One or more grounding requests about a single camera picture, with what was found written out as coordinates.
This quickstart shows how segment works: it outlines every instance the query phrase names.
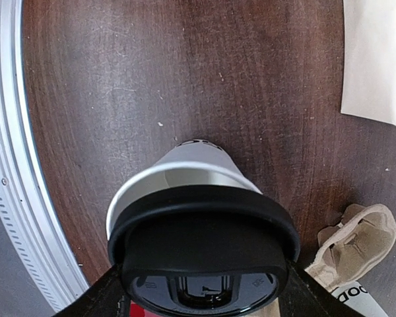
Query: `brown wooden surface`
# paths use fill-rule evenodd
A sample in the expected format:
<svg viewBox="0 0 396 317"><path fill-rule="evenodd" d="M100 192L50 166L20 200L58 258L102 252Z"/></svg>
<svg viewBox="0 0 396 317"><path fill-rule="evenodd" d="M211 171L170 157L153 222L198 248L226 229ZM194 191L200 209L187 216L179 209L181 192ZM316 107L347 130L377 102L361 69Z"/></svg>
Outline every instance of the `brown wooden surface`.
<svg viewBox="0 0 396 317"><path fill-rule="evenodd" d="M40 160L89 281L116 190L191 138L291 212L303 264L349 203L396 218L396 128L339 113L341 1L25 0L23 19ZM396 316L396 245L362 283Z"/></svg>

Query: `cup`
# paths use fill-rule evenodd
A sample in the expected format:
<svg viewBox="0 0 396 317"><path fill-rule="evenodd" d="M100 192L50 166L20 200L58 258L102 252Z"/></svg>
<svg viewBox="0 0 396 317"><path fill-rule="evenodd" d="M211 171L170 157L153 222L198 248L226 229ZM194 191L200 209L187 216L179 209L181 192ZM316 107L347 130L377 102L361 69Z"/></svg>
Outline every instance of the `cup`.
<svg viewBox="0 0 396 317"><path fill-rule="evenodd" d="M178 186L218 185L261 194L219 146L202 139L179 144L152 167L136 174L117 191L106 218L107 239L121 212L139 198Z"/></svg>

